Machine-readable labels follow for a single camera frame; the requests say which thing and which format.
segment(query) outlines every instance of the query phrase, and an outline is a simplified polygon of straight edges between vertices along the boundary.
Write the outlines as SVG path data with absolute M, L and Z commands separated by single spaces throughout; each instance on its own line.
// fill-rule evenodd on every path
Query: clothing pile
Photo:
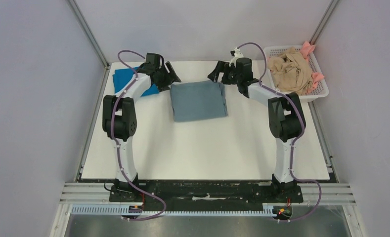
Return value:
M 296 92 L 298 95 L 310 94 L 324 79 L 321 73 L 314 73 L 310 68 L 308 56 L 315 45 L 305 42 L 300 51 L 289 48 L 268 62 L 276 88 L 284 92 Z

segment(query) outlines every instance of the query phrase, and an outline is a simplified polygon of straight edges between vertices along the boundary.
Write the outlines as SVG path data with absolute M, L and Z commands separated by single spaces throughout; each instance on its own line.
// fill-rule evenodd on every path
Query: gray floor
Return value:
M 294 207 L 294 217 L 308 212 Z M 119 216 L 72 215 L 66 237 L 349 237 L 341 206 L 319 207 L 307 219 L 277 224 L 266 217 L 176 217 L 127 222 Z

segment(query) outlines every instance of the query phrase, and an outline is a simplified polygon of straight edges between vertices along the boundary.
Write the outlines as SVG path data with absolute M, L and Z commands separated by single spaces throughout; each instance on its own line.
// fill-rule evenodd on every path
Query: blue cloth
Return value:
M 126 69 L 116 69 L 115 73 L 113 74 L 113 88 L 115 89 L 115 93 L 122 90 L 128 82 L 132 79 L 133 71 L 129 68 Z M 158 91 L 158 88 L 155 84 L 153 84 L 148 90 L 146 90 L 142 96 L 152 95 L 152 94 L 158 94 L 160 93 Z
M 187 122 L 228 115 L 225 87 L 210 80 L 172 84 L 170 88 L 174 121 Z

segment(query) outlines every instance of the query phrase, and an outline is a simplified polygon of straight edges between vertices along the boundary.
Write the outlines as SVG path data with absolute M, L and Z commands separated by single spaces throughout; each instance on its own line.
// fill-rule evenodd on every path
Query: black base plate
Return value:
M 260 211 L 262 203 L 303 202 L 300 186 L 292 192 L 275 195 L 270 182 L 206 180 L 139 180 L 138 186 L 154 193 L 167 204 L 167 211 Z M 142 201 L 138 192 L 125 193 L 113 189 L 109 201 Z M 214 200 L 198 198 L 220 198 Z M 145 195 L 144 211 L 160 211 L 163 205 L 156 199 Z

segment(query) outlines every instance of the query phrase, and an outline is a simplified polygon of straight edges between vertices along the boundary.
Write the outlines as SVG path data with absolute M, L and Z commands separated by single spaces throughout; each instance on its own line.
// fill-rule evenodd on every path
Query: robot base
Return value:
M 138 175 L 132 182 L 133 184 L 138 184 Z M 111 188 L 110 202 L 136 202 L 142 201 L 142 196 L 139 195 L 139 192 L 134 189 L 129 183 L 121 182 L 118 179 L 115 179 L 113 186 Z
M 304 202 L 301 187 L 297 185 L 297 181 L 295 180 L 288 183 L 280 183 L 272 174 L 272 183 L 270 186 L 272 187 L 274 197 L 279 202 L 286 202 L 288 198 L 294 203 Z

